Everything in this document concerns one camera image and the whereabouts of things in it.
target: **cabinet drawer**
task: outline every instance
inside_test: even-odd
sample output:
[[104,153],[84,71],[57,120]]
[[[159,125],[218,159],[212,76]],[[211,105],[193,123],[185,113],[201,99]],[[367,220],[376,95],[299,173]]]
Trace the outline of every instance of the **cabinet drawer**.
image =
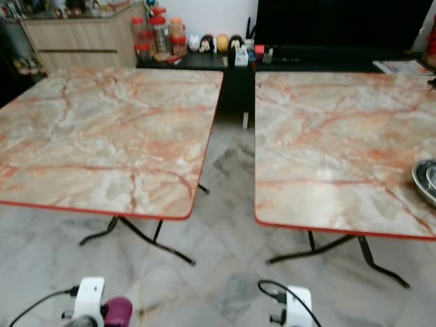
[[37,50],[114,50],[107,20],[23,22]]
[[120,67],[117,53],[101,52],[40,52],[48,73],[73,66]]

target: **red jar lid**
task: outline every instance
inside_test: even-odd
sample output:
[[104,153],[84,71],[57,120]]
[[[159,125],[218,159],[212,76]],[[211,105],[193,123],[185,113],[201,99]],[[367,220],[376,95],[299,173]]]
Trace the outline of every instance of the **red jar lid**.
[[153,13],[154,15],[162,15],[163,13],[166,13],[166,8],[165,7],[153,8]]
[[153,37],[153,31],[141,31],[138,32],[139,37]]
[[142,17],[133,17],[131,19],[131,22],[134,24],[141,24],[142,22],[144,22],[144,19]]
[[184,36],[184,37],[171,37],[171,43],[186,44],[186,36]]
[[151,49],[151,45],[148,44],[135,44],[135,50],[145,50],[148,51]]
[[152,17],[149,19],[149,23],[152,25],[163,25],[166,23],[166,19],[162,16]]

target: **plastic container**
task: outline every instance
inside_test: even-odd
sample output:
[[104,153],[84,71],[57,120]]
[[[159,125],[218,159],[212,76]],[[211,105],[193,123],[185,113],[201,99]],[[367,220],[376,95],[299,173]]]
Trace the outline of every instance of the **plastic container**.
[[166,19],[166,8],[165,7],[155,7],[153,8],[154,17],[164,17]]
[[149,23],[153,30],[153,39],[155,41],[155,59],[165,61],[170,56],[171,43],[170,33],[164,17],[152,17]]
[[151,44],[135,44],[136,57],[138,61],[152,61],[153,48]]
[[186,36],[171,37],[172,54],[175,56],[184,56],[187,54]]
[[137,44],[153,44],[153,31],[141,31],[138,32],[138,41]]
[[139,32],[145,30],[144,19],[142,17],[133,17],[131,19],[131,33],[135,43],[139,42]]
[[171,18],[170,24],[171,37],[180,38],[185,36],[185,26],[182,18]]

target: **white wall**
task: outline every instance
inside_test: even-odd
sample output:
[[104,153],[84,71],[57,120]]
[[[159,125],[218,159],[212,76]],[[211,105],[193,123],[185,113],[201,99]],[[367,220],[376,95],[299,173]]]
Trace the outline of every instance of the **white wall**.
[[256,20],[258,0],[159,0],[166,7],[168,18],[181,17],[186,25],[187,35],[197,33],[239,34],[245,38],[247,19],[251,27]]
[[424,24],[421,28],[421,33],[418,35],[418,37],[415,40],[414,51],[422,52],[427,47],[427,36],[429,36],[429,33],[433,26],[433,22],[434,22],[433,18],[435,17],[435,14],[436,14],[436,0],[433,1],[429,13],[427,14],[427,17],[424,20]]

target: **table leg crossbar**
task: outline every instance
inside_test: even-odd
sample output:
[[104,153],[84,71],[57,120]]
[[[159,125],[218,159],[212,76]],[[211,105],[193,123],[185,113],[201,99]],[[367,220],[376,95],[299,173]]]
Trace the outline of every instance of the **table leg crossbar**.
[[[205,188],[204,186],[198,184],[198,187],[206,194],[209,194],[209,190],[207,188]],[[132,224],[130,221],[128,221],[125,217],[121,217],[121,216],[113,216],[108,227],[106,228],[105,231],[100,232],[100,233],[96,233],[96,234],[92,234],[89,235],[87,237],[85,237],[84,239],[82,239],[79,242],[80,246],[83,246],[85,243],[87,243],[90,240],[93,240],[94,238],[99,238],[102,236],[105,236],[109,233],[111,233],[111,231],[113,231],[115,229],[115,226],[117,225],[118,222],[123,223],[124,225],[126,225],[133,233],[135,233],[136,235],[138,235],[141,239],[145,240],[147,243],[154,245],[155,247],[158,247],[164,251],[170,252],[176,256],[178,256],[180,259],[185,260],[188,264],[195,266],[196,262],[195,260],[192,260],[191,258],[189,258],[188,256],[184,255],[183,253],[181,253],[180,251],[177,251],[176,249],[173,249],[171,247],[167,247],[166,245],[160,244],[157,242],[157,237],[159,236],[159,233],[161,231],[161,227],[163,224],[163,220],[159,220],[159,223],[157,224],[156,230],[155,230],[155,234],[153,235],[153,238],[149,238],[147,235],[144,235],[134,224]]]
[[359,241],[359,245],[360,245],[360,249],[362,250],[362,254],[363,254],[363,258],[365,260],[365,262],[374,270],[378,271],[379,273],[385,274],[389,277],[392,277],[393,279],[395,279],[398,283],[400,283],[401,286],[403,286],[404,288],[409,288],[410,285],[408,284],[408,282],[406,282],[404,279],[402,279],[400,276],[398,276],[395,272],[389,271],[385,268],[382,268],[378,265],[375,264],[374,259],[373,259],[373,255],[371,253],[371,250],[369,248],[369,244],[367,241],[367,238],[364,236],[352,236],[352,235],[345,235],[342,236],[341,238],[338,238],[337,240],[334,240],[331,243],[328,243],[327,245],[324,245],[322,247],[315,247],[315,241],[313,239],[313,233],[309,232],[309,242],[311,245],[311,250],[310,251],[305,251],[305,252],[298,252],[298,253],[291,253],[291,254],[286,254],[286,255],[278,255],[276,257],[273,257],[269,260],[266,261],[266,264],[274,264],[276,262],[282,262],[285,260],[290,260],[290,259],[297,259],[297,258],[305,258],[305,257],[311,257],[317,254],[321,254],[324,252],[327,252],[331,249],[334,249],[335,247],[338,247],[339,245],[342,245],[343,243],[348,242],[349,240],[352,240],[354,238],[358,239]]

